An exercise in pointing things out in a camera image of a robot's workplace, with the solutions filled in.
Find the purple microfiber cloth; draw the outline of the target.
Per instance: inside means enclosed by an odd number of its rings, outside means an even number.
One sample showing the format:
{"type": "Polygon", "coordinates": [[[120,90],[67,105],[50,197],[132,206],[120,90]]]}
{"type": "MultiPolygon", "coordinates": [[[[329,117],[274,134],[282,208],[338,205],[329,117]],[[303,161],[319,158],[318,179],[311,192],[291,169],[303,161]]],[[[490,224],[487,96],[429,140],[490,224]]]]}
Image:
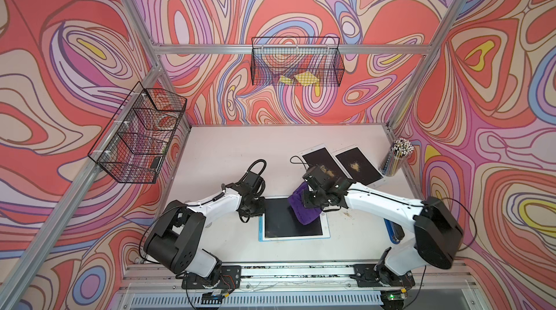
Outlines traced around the purple microfiber cloth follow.
{"type": "Polygon", "coordinates": [[[309,225],[319,218],[322,211],[320,208],[306,208],[303,204],[303,195],[308,191],[308,185],[301,183],[298,188],[288,197],[288,203],[295,217],[302,225],[309,225]]]}

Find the blue white drawing tablet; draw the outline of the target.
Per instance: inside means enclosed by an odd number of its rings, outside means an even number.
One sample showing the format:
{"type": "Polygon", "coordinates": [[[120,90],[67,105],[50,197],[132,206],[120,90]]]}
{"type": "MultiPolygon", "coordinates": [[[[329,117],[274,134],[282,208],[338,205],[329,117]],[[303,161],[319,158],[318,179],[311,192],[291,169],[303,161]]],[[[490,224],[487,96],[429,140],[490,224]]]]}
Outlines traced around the blue white drawing tablet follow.
{"type": "Polygon", "coordinates": [[[259,218],[259,241],[316,240],[330,238],[330,226],[325,213],[303,225],[288,202],[288,199],[269,198],[265,201],[265,213],[259,218]]]}

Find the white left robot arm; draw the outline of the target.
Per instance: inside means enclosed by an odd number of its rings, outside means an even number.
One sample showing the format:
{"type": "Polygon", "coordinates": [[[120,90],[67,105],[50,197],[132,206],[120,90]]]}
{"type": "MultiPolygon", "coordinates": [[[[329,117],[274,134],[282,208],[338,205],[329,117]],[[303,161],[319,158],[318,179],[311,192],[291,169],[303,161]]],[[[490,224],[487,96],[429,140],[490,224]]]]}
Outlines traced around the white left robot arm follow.
{"type": "Polygon", "coordinates": [[[150,228],[143,251],[175,275],[192,273],[213,283],[222,263],[200,247],[204,229],[232,213],[243,223],[262,216],[265,188],[261,175],[247,171],[236,183],[223,184],[218,194],[201,201],[170,202],[150,228]]]}

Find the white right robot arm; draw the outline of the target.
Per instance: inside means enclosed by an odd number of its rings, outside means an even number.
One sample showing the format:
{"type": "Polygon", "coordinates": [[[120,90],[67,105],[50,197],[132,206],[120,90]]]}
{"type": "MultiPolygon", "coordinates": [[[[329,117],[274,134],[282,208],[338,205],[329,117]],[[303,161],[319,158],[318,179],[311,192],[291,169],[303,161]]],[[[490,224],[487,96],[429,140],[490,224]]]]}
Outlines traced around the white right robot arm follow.
{"type": "Polygon", "coordinates": [[[306,209],[354,209],[384,218],[412,233],[383,253],[375,270],[383,275],[407,274],[418,267],[451,269],[463,243],[463,228],[438,198],[403,198],[370,188],[349,178],[332,178],[318,167],[303,176],[308,189],[302,195],[306,209]]]}

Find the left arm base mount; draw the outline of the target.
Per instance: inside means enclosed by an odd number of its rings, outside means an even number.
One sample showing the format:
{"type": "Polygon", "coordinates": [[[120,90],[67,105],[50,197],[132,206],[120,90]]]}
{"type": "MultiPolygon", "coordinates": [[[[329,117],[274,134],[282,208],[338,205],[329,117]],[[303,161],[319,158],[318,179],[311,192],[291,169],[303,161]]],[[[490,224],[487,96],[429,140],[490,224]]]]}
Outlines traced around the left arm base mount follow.
{"type": "Polygon", "coordinates": [[[222,265],[217,263],[207,277],[186,272],[182,278],[183,290],[224,290],[234,291],[240,288],[242,267],[240,265],[222,265]]]}

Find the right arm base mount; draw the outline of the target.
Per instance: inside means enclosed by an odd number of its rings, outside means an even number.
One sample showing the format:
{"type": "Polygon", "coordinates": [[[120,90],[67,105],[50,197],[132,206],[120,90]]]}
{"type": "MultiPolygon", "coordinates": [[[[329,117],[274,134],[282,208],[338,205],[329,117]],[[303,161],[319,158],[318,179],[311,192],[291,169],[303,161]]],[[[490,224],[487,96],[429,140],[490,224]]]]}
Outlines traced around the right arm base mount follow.
{"type": "Polygon", "coordinates": [[[399,276],[385,266],[385,259],[392,250],[387,248],[376,264],[353,265],[354,274],[349,278],[357,282],[358,287],[393,287],[411,289],[416,285],[411,272],[399,276]]]}

